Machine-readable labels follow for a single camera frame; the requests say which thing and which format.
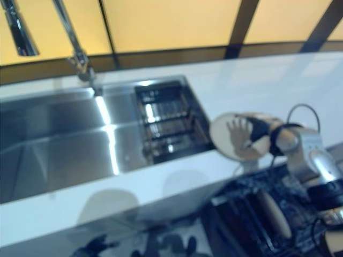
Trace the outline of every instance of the chrome faucet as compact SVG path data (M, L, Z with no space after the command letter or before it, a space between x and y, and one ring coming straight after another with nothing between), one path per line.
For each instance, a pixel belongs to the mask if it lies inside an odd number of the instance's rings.
M21 56L35 56L39 55L39 52L35 46L35 43L29 34L29 31L24 24L24 21L20 15L19 9L16 7L14 0L0 0L3 9L5 10L6 18L11 29L11 33L14 42L17 47L18 55ZM68 57L67 60L76 69L78 77L82 81L89 81L91 87L94 89L95 94L99 94L99 89L94 87L93 81L95 79L95 73L88 56L82 50L79 41L76 37L71 21L66 12L65 6L62 0L53 0L55 8L61 23L64 26L69 40L74 48L72 57Z

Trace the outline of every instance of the stainless steel sink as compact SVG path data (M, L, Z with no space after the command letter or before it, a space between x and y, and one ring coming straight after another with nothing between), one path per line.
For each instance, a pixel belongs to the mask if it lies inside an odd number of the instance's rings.
M149 121L146 119L142 108L147 103L139 98L142 92L144 95L151 88L156 93L175 86L190 92L185 79L177 77L105 85L103 95L97 97L92 89L84 88L2 102L1 203L212 149L207 120L191 94L184 101L192 112L187 117L176 106L176 116L170 116L169 108L169 116L155 110L149 113ZM156 131L167 124L170 132L170 122L178 124L180 117L194 127L190 115L199 116L196 130L201 132L150 137L151 127ZM170 151L161 154L160 149Z

